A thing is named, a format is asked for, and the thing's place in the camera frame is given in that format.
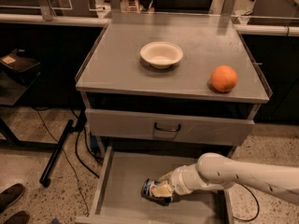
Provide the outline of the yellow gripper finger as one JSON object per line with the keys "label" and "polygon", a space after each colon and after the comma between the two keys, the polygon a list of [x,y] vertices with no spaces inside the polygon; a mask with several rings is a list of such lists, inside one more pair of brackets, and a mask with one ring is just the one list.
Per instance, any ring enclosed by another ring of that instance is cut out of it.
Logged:
{"label": "yellow gripper finger", "polygon": [[160,183],[162,183],[162,182],[164,182],[164,181],[167,181],[167,180],[170,179],[170,177],[171,177],[172,174],[173,174],[173,172],[169,172],[169,173],[167,173],[167,174],[165,174],[165,175],[162,175],[161,177],[159,177],[159,178],[157,179],[157,181],[160,182]]}
{"label": "yellow gripper finger", "polygon": [[174,191],[167,182],[163,182],[160,184],[153,183],[150,188],[150,193],[154,197],[161,198],[161,197],[171,197]]}

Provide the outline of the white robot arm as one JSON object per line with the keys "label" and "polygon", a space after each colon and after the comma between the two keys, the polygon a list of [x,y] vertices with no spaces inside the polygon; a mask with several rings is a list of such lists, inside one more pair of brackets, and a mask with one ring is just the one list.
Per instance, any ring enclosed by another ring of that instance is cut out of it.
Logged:
{"label": "white robot arm", "polygon": [[298,168],[234,161],[216,153],[206,153],[195,164],[180,166],[157,181],[148,181],[143,193],[153,200],[171,203],[175,194],[229,189],[234,183],[299,204]]}

